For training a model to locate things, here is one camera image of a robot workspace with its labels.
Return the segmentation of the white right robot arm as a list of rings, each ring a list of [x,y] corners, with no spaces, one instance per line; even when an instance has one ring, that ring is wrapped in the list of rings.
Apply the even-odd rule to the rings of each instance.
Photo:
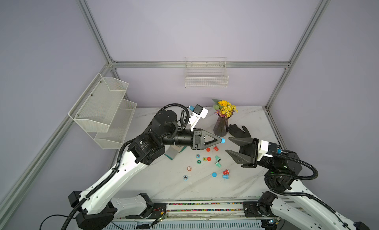
[[[243,168],[261,166],[267,169],[264,182],[268,191],[256,202],[244,202],[246,216],[271,215],[301,230],[367,230],[363,222],[354,222],[315,196],[304,181],[318,177],[318,170],[299,159],[293,151],[280,150],[277,144],[256,138],[229,140],[239,151],[227,150],[235,163]]]

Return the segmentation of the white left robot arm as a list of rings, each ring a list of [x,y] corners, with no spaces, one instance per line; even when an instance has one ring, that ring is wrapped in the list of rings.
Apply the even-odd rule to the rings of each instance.
[[[72,211],[62,229],[76,219],[82,230],[101,230],[118,217],[148,218],[154,203],[146,193],[113,201],[118,191],[136,174],[165,154],[166,146],[184,146],[201,151],[224,143],[225,139],[203,129],[196,129],[207,109],[196,105],[193,109],[172,103],[161,108],[147,128],[136,138],[125,142],[118,151],[115,165],[95,184],[69,195]]]

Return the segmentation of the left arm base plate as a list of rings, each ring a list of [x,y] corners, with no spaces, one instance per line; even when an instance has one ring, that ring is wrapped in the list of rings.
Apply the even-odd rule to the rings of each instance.
[[[153,206],[148,206],[140,215],[129,215],[125,219],[157,219],[167,210],[166,203],[154,203]]]

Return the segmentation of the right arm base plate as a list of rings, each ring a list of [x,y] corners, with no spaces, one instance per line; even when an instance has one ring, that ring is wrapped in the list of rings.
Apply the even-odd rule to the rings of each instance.
[[[272,203],[259,201],[244,201],[242,203],[246,218],[277,217],[272,212]]]

